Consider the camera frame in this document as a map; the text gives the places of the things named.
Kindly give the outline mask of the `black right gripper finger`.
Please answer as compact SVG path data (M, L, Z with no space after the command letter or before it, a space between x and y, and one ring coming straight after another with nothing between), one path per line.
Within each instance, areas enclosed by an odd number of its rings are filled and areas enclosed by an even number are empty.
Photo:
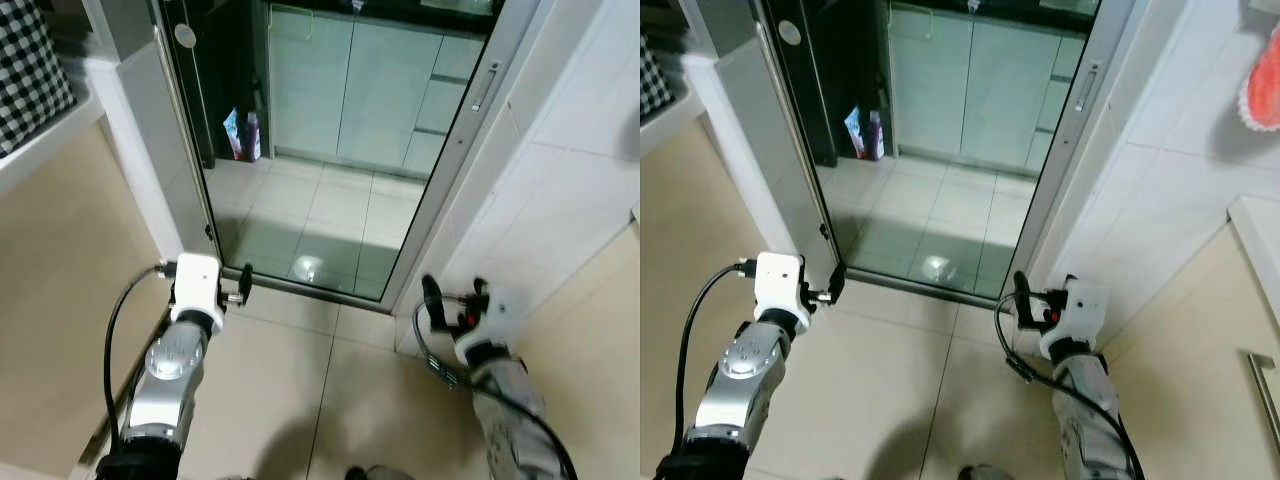
M1014 303L1019 329L1037 329L1038 321L1030 306L1032 291L1024 271L1014 273Z
M433 275L422 275L422 307L428 314L429 329L431 332L445 332L448 329L448 323L445 320L444 310L444 294L438 282Z

